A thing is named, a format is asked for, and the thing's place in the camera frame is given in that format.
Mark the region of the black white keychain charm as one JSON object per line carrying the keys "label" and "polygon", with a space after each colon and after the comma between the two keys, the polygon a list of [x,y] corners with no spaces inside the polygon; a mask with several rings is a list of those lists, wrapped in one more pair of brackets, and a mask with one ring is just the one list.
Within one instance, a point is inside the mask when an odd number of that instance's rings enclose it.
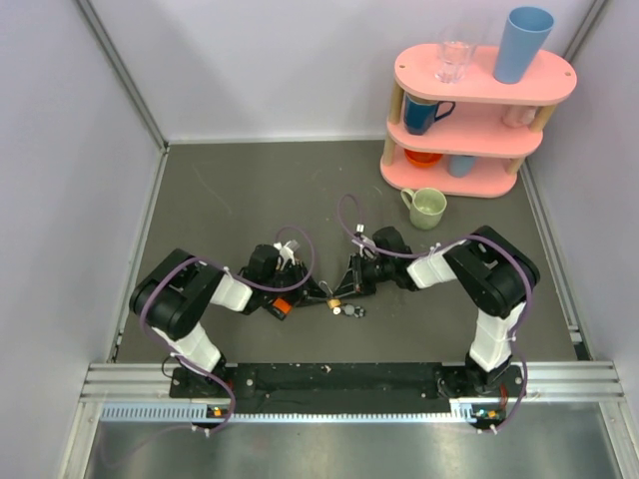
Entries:
{"label": "black white keychain charm", "polygon": [[344,315],[351,318],[362,318],[365,316],[365,309],[351,303],[343,303],[332,309],[334,315]]}

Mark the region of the orange black hook lock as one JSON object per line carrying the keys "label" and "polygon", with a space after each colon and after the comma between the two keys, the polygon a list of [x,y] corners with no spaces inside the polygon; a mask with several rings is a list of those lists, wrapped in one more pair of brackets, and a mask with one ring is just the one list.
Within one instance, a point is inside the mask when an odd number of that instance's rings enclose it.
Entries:
{"label": "orange black hook lock", "polygon": [[268,306],[268,312],[280,321],[285,320],[292,309],[293,306],[281,297],[276,298]]}

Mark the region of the small brass padlock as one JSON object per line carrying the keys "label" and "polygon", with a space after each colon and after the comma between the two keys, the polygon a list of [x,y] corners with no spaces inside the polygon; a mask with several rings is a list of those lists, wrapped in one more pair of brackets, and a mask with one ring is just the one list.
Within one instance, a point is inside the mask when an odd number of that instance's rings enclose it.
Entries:
{"label": "small brass padlock", "polygon": [[341,308],[341,301],[338,298],[330,298],[326,303],[331,310],[340,310]]}

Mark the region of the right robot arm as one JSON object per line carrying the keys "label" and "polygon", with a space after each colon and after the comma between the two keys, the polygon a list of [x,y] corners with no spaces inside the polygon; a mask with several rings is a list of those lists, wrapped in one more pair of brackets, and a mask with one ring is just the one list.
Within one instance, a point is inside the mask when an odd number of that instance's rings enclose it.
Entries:
{"label": "right robot arm", "polygon": [[474,338],[461,370],[442,371],[436,379],[440,393],[456,398],[475,392],[486,395],[502,385],[512,360],[521,314],[540,280],[538,267],[489,226],[447,246],[436,244],[416,254],[394,227],[368,238],[357,227],[352,242],[358,252],[331,294],[336,298],[370,296],[387,281],[418,291],[457,281],[477,307]]}

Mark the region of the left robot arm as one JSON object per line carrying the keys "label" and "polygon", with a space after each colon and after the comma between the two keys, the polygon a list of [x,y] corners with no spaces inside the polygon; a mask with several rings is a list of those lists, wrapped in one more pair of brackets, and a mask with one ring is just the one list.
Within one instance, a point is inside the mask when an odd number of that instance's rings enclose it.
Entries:
{"label": "left robot arm", "polygon": [[129,309],[169,347],[205,395],[226,386],[226,358],[208,338],[201,318],[210,305],[249,315],[262,308],[284,320],[295,307],[328,295],[297,258],[298,243],[259,244],[237,274],[174,249],[134,289]]}

